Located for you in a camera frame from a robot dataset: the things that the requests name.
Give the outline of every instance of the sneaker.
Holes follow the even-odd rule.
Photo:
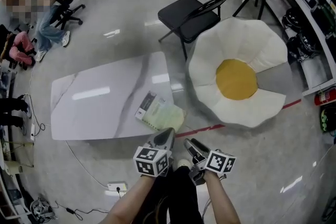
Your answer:
[[[177,163],[177,167],[180,168],[181,166],[186,166],[189,169],[191,168],[191,163],[187,159],[181,159]]]
[[[37,52],[37,54],[36,54],[36,57],[35,57],[35,61],[37,61],[37,62],[41,62],[42,61],[42,59],[43,59],[43,57],[44,57],[44,55],[46,55],[46,51],[45,50],[43,50],[43,51],[38,51]]]
[[[30,109],[30,106],[29,106],[29,105],[27,106],[27,112],[26,112],[26,114],[27,114],[27,117],[28,117],[28,118],[30,118],[30,119],[32,118],[32,117],[31,117],[31,109]]]
[[[62,37],[62,46],[66,47],[69,43],[69,39],[70,39],[70,31],[66,31],[65,35]]]
[[[26,121],[25,121],[24,118],[22,118],[22,121],[23,121],[23,124],[22,124],[22,126],[20,127],[20,129],[21,129],[22,134],[23,134],[23,135],[26,135],[26,134],[27,134],[27,130],[26,130]]]

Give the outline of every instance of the table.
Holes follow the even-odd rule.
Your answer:
[[[51,86],[54,140],[93,140],[152,134],[135,118],[153,91],[173,103],[163,52],[119,60],[55,80]]]

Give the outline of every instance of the green notebook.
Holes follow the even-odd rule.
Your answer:
[[[157,131],[172,127],[177,132],[184,122],[186,112],[149,91],[135,117]]]

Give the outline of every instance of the glossy floor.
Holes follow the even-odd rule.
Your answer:
[[[30,93],[39,122],[50,124],[50,92],[55,79],[119,59],[163,51],[175,104],[189,114],[181,133],[216,124],[193,107],[184,91],[184,58],[179,39],[171,35],[158,43],[168,29],[158,21],[157,12],[175,0],[77,1],[86,5],[86,9],[76,14],[84,23],[67,26],[71,31],[69,46],[54,46],[36,65],[32,77],[28,70],[20,72],[16,79],[15,97],[28,91],[32,78]],[[224,3],[222,18],[231,16],[241,2],[228,0]],[[258,9],[251,2],[239,15],[256,18],[257,14]],[[263,20],[281,35],[281,28],[268,10],[265,10]],[[297,73],[294,69],[295,85],[300,92],[302,83]],[[293,101],[300,98],[298,92],[293,93]],[[16,128],[13,132],[17,140],[24,139]],[[328,146],[322,142],[318,109],[311,98],[282,110],[268,124],[252,131],[206,128],[189,137],[238,157],[233,172],[223,185],[242,223],[319,222],[334,179],[334,171],[328,166],[335,160],[336,153],[332,149],[325,155]],[[184,138],[176,140],[173,153],[177,159],[189,158],[183,148]],[[132,157],[136,147],[145,140],[146,137],[71,141],[69,145],[83,166],[102,184],[126,181],[132,186],[139,177]],[[17,154],[22,162],[27,161],[27,157],[34,162],[34,173],[21,176],[34,198],[42,194],[53,206],[56,200],[64,206],[84,211],[110,209],[113,199],[105,196],[104,188],[80,166],[66,142],[51,138],[49,126],[36,137],[34,151],[18,150]],[[199,194],[202,207],[207,196],[202,190]],[[54,223],[80,222],[61,208],[55,212],[58,220]],[[94,212],[83,217],[82,223],[98,223],[104,215]],[[205,222],[215,223],[211,207]]]

